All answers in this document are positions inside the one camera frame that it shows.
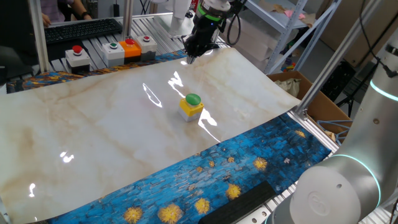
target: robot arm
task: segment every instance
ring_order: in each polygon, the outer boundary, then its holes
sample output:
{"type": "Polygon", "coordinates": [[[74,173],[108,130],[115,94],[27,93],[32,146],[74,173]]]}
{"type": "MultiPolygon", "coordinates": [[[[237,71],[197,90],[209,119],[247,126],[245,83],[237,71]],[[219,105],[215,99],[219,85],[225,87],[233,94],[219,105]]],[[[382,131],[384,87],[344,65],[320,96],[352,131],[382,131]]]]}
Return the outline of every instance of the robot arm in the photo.
{"type": "MultiPolygon", "coordinates": [[[[398,71],[398,39],[383,64],[398,71]]],[[[309,168],[266,224],[354,224],[394,192],[398,181],[398,77],[378,66],[348,137],[337,153],[309,168]]]]}
{"type": "Polygon", "coordinates": [[[184,42],[187,51],[187,62],[193,63],[195,58],[206,51],[218,48],[215,40],[219,32],[224,32],[226,19],[237,15],[244,3],[239,0],[231,7],[227,0],[200,0],[197,13],[193,18],[195,24],[192,34],[184,42]]]}

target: keyboard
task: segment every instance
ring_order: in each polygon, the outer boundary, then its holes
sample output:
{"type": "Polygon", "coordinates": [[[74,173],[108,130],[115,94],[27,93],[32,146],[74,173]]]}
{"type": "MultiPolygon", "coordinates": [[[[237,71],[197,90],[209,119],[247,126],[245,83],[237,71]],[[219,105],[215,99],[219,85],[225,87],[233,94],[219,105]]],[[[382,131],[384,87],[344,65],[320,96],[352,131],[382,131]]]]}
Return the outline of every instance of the keyboard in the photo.
{"type": "Polygon", "coordinates": [[[101,19],[79,22],[65,26],[44,29],[47,44],[59,43],[75,39],[109,35],[122,32],[122,26],[114,19],[101,19]]]}

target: yellow star pattern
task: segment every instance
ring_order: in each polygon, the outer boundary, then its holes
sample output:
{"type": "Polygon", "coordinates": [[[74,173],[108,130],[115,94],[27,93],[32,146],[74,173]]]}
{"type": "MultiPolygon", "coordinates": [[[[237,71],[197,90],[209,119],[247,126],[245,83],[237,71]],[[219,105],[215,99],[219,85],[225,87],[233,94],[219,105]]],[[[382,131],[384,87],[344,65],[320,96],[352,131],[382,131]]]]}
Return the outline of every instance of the yellow star pattern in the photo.
{"type": "Polygon", "coordinates": [[[301,137],[305,138],[305,134],[304,134],[304,132],[302,132],[302,131],[299,131],[299,130],[296,130],[296,131],[295,131],[295,133],[296,133],[296,134],[298,134],[299,136],[301,136],[301,137]]]}
{"type": "Polygon", "coordinates": [[[165,208],[161,208],[157,216],[164,223],[175,224],[182,217],[182,211],[177,205],[171,204],[165,208]]]}
{"type": "Polygon", "coordinates": [[[142,216],[141,208],[132,207],[132,208],[127,209],[127,211],[123,215],[123,218],[129,224],[136,224],[138,222],[138,220],[141,219],[141,216],[142,216]]]}
{"type": "Polygon", "coordinates": [[[268,162],[261,157],[257,157],[257,159],[253,161],[253,165],[257,170],[265,170],[268,162]]]}
{"type": "Polygon", "coordinates": [[[228,190],[225,192],[230,200],[234,200],[241,195],[241,188],[234,184],[229,184],[228,190]]]}
{"type": "Polygon", "coordinates": [[[198,210],[199,214],[206,214],[210,209],[210,202],[201,198],[195,203],[195,208],[198,210]]]}

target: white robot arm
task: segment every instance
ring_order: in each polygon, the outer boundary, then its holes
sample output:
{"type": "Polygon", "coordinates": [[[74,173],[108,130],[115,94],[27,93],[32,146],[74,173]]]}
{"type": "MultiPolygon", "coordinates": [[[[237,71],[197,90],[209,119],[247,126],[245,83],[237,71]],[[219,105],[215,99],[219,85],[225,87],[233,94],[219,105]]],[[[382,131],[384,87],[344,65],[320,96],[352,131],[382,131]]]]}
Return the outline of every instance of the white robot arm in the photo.
{"type": "MultiPolygon", "coordinates": [[[[398,71],[398,38],[381,62],[398,71]]],[[[309,168],[266,224],[354,224],[386,201],[398,181],[398,77],[378,66],[343,145],[309,168]]]]}

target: shelving unit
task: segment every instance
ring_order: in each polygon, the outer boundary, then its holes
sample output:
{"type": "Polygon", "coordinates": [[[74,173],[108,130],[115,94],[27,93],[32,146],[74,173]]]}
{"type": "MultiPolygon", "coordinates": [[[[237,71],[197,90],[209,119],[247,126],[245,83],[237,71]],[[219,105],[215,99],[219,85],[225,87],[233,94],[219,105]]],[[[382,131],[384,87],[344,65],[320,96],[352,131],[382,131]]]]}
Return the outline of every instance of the shelving unit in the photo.
{"type": "Polygon", "coordinates": [[[299,0],[297,5],[294,5],[289,0],[266,0],[266,2],[271,4],[280,4],[284,8],[294,9],[294,13],[291,18],[288,18],[286,15],[280,14],[278,12],[267,12],[259,6],[259,2],[260,0],[248,0],[246,3],[246,7],[248,7],[248,9],[250,9],[253,13],[255,13],[261,19],[270,24],[274,29],[280,32],[278,44],[272,55],[269,57],[268,64],[263,71],[265,74],[271,74],[313,31],[315,31],[310,43],[307,45],[307,48],[305,49],[300,60],[296,64],[295,70],[300,70],[309,53],[312,51],[313,46],[316,44],[322,32],[325,30],[325,27],[329,23],[330,18],[335,13],[341,0],[333,0],[331,6],[323,13],[323,15],[318,20],[315,21],[314,25],[309,28],[309,30],[302,36],[302,38],[300,38],[279,61],[276,61],[277,57],[279,53],[285,48],[285,45],[287,44],[286,41],[292,30],[307,26],[299,20],[299,15],[300,13],[304,12],[303,8],[307,3],[307,0],[299,0]]]}

